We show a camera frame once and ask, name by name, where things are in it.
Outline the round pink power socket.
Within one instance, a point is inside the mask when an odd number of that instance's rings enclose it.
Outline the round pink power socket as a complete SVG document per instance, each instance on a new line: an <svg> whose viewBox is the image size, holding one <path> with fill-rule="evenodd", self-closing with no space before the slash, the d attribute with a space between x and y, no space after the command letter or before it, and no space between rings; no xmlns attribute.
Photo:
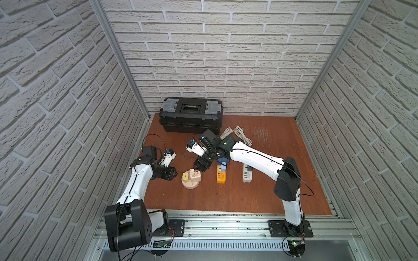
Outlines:
<svg viewBox="0 0 418 261"><path fill-rule="evenodd" d="M190 179L188 182L184 182L181 178L182 184L184 185L185 188L187 189L194 189L199 185L199 182L191 182Z"/></svg>

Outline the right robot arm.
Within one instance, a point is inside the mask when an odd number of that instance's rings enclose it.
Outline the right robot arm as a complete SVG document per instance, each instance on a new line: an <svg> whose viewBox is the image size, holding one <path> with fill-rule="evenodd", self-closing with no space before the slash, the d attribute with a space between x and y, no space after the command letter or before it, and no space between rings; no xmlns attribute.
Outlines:
<svg viewBox="0 0 418 261"><path fill-rule="evenodd" d="M275 181L274 193L283 202L286 224L293 227L301 226L304 220L300 205L301 176L293 158L270 156L230 136L222 140L219 137L209 138L203 135L200 141L203 146L192 139L186 147L187 151L198 155L194 169L205 172L212 162L226 158L259 170Z"/></svg>

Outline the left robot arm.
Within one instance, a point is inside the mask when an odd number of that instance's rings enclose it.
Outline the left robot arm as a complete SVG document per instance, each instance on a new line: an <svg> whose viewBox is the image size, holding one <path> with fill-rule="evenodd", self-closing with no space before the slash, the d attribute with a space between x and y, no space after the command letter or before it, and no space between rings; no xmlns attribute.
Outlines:
<svg viewBox="0 0 418 261"><path fill-rule="evenodd" d="M104 211L107 238L112 252L147 245L155 231L168 231L167 212L164 209L148 212L144 198L151 180L160 178L170 181L177 176L176 169L170 166L175 156L172 149L167 149L157 159L157 148L146 146L142 155L131 163L131 176L123 194Z"/></svg>

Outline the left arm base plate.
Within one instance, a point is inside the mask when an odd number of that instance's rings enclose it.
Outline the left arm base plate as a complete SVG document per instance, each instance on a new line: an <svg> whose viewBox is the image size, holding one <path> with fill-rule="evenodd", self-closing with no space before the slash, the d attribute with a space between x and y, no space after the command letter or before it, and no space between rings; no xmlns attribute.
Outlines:
<svg viewBox="0 0 418 261"><path fill-rule="evenodd" d="M153 237L183 237L185 230L185 220L170 219L167 225L163 225L152 233Z"/></svg>

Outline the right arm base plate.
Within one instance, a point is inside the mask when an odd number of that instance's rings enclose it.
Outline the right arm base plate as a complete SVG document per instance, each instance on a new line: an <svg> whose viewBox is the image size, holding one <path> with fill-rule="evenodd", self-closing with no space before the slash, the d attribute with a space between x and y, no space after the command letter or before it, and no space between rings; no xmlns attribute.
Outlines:
<svg viewBox="0 0 418 261"><path fill-rule="evenodd" d="M286 220L269 220L268 226L270 229L270 235L272 238L285 238L285 237L313 237L313 231L308 220L302 220L301 224L295 226Z"/></svg>

